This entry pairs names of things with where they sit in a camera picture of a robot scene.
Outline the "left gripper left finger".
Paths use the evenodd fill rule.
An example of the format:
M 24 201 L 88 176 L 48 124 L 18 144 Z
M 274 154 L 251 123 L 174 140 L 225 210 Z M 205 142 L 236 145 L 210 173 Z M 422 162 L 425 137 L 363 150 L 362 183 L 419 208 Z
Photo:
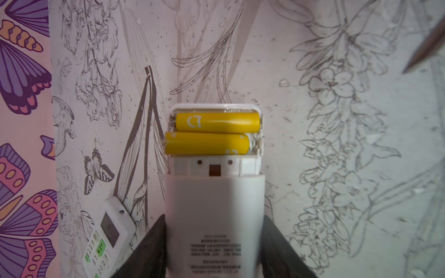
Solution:
M 162 214 L 112 278 L 165 278 L 166 221 Z

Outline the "white remote control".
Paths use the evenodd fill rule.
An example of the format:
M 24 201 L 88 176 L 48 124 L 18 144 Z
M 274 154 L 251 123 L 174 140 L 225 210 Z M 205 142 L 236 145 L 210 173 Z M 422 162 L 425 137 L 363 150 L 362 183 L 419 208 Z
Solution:
M 170 278 L 256 278 L 264 219 L 263 115 L 252 104 L 176 104 L 179 113 L 253 112 L 261 117 L 246 155 L 168 155 L 165 221 Z

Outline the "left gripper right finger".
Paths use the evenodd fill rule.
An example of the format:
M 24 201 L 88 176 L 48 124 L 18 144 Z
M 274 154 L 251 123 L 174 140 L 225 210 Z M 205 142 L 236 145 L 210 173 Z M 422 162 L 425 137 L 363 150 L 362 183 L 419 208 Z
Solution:
M 261 266 L 265 278 L 317 278 L 267 215 L 261 232 Z

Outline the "yellow battery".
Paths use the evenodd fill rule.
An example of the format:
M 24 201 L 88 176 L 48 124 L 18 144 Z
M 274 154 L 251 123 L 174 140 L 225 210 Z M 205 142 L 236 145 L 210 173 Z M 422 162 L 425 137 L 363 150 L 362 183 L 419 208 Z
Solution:
M 168 132 L 168 155 L 246 155 L 250 140 L 244 134 Z
M 175 128 L 179 132 L 194 133 L 257 133 L 261 129 L 261 117 L 253 112 L 179 113 Z

